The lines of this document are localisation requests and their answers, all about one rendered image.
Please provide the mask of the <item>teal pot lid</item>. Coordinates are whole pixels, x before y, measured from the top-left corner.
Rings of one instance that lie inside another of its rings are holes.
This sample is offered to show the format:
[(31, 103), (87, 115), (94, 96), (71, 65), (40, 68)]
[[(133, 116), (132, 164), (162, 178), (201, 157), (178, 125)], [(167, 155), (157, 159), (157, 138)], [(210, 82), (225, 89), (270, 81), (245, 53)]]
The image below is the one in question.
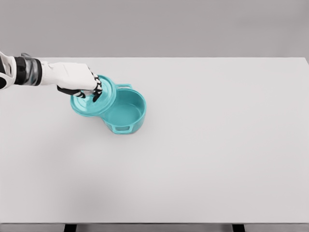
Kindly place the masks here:
[(116, 84), (108, 77), (98, 76), (102, 84), (102, 93), (93, 102), (94, 95), (88, 95), (84, 99), (71, 96), (70, 105), (74, 112), (81, 116), (99, 116), (108, 110), (116, 98)]

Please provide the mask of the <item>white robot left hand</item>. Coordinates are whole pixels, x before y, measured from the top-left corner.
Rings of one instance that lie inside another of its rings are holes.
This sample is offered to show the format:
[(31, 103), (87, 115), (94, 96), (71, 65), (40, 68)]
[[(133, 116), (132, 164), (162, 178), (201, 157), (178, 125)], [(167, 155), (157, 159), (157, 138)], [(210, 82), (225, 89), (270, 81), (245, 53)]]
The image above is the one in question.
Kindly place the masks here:
[(54, 64), (57, 90), (61, 93), (96, 102), (102, 95), (102, 82), (85, 63), (58, 62)]

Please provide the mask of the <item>teal pot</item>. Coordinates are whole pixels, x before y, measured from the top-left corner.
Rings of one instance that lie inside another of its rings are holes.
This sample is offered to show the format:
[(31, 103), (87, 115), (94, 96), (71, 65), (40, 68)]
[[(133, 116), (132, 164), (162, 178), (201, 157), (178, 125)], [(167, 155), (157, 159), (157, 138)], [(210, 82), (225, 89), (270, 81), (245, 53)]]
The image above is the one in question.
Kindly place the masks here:
[(145, 98), (130, 84), (117, 84), (113, 104), (100, 117), (114, 134), (132, 134), (141, 128), (145, 115)]

